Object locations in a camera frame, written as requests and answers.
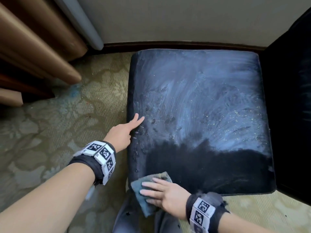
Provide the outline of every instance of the hand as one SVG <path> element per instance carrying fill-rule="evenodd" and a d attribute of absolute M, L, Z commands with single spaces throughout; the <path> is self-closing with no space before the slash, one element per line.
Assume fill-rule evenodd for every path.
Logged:
<path fill-rule="evenodd" d="M 176 183 L 170 183 L 158 178 L 152 180 L 155 183 L 143 182 L 142 186 L 154 190 L 142 189 L 140 194 L 152 198 L 146 200 L 148 203 L 162 208 L 176 218 L 186 220 L 186 203 L 191 194 Z"/>
<path fill-rule="evenodd" d="M 121 150 L 124 150 L 131 143 L 130 131 L 138 127 L 144 121 L 144 119 L 145 117 L 141 117 L 138 120 L 138 114 L 136 113 L 133 120 L 129 123 L 119 124 L 115 127 L 112 127 L 104 138 L 104 141 L 112 144 L 117 153 Z"/>

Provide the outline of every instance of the gray pants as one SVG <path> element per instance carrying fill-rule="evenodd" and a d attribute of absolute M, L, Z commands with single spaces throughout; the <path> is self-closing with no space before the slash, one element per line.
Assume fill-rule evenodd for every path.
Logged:
<path fill-rule="evenodd" d="M 113 233 L 140 233 L 139 204 L 134 193 L 128 190 L 126 199 L 117 215 Z M 179 221 L 169 213 L 159 210 L 155 214 L 154 233 L 182 233 Z"/>

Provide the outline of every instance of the forearm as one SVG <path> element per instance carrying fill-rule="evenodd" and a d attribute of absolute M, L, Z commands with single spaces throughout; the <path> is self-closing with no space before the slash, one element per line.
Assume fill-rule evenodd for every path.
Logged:
<path fill-rule="evenodd" d="M 0 213 L 0 232 L 63 233 L 94 179 L 87 165 L 67 166 Z"/>
<path fill-rule="evenodd" d="M 273 231 L 225 212 L 220 219 L 218 233 L 273 233 Z"/>

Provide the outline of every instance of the floor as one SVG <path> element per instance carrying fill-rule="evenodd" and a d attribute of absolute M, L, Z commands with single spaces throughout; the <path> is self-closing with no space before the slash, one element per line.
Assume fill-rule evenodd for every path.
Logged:
<path fill-rule="evenodd" d="M 86 143 L 102 139 L 126 121 L 127 80 L 131 53 L 85 57 L 75 63 L 83 81 L 57 95 L 22 108 L 0 107 L 0 211 L 66 166 Z M 112 231 L 125 196 L 126 153 L 107 186 L 96 188 L 73 219 L 70 233 Z M 311 232 L 311 207 L 279 192 L 226 197 L 237 215 L 277 232 Z M 152 232 L 152 218 L 141 218 L 142 232 Z M 189 231 L 186 222 L 183 230 Z"/>

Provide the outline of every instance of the wall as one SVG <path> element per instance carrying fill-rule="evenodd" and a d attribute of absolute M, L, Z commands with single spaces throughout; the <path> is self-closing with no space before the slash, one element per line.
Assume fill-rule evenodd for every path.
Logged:
<path fill-rule="evenodd" d="M 311 0 L 78 0 L 104 43 L 199 41 L 268 46 Z"/>

